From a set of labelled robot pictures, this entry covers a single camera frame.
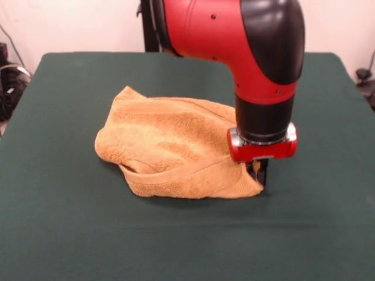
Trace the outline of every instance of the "terry cloth towel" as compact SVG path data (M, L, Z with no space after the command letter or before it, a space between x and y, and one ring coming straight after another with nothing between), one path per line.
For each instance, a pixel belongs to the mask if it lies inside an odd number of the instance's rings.
M98 156L120 167L141 197L244 198L263 186L234 163L227 130L234 108L192 98L147 98L125 87L98 132Z

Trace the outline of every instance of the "black stand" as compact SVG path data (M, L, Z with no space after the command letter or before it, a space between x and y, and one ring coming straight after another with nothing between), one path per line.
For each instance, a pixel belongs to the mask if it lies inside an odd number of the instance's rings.
M143 34L146 52L159 52L159 42L152 24L150 0L141 0L137 16L142 14Z

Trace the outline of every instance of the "white wall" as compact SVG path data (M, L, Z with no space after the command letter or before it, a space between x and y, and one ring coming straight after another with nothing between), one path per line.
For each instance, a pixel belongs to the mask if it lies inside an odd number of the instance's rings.
M140 0L0 0L0 23L34 71L47 52L143 52ZM300 0L306 49L334 52L348 73L367 67L375 49L375 0Z

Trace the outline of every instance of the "black cable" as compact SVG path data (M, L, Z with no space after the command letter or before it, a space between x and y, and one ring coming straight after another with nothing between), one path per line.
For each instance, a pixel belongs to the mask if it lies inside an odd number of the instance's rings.
M12 39L11 36L5 31L5 29L2 27L1 24L0 24L0 29L1 29L1 31L3 31L3 33L5 34L5 36L8 37L9 41L11 42L11 45L12 45L14 51L16 52L16 55L18 56L19 61L21 62L21 65L22 65L23 67L25 67L25 64L23 63L23 60L22 60L21 56L19 55L16 46L14 45L13 39Z
M371 69L373 68L373 65L374 65L374 59L375 59L375 51L373 53L373 57L371 58L371 63L370 63L370 67L369 67L369 70L371 71Z

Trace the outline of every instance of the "table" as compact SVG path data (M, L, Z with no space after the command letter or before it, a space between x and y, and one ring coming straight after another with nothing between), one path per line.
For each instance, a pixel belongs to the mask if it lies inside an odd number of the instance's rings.
M126 85L234 105L221 64L43 56L0 142L0 280L375 280L375 116L337 56L306 54L298 152L241 200L133 195L94 151Z

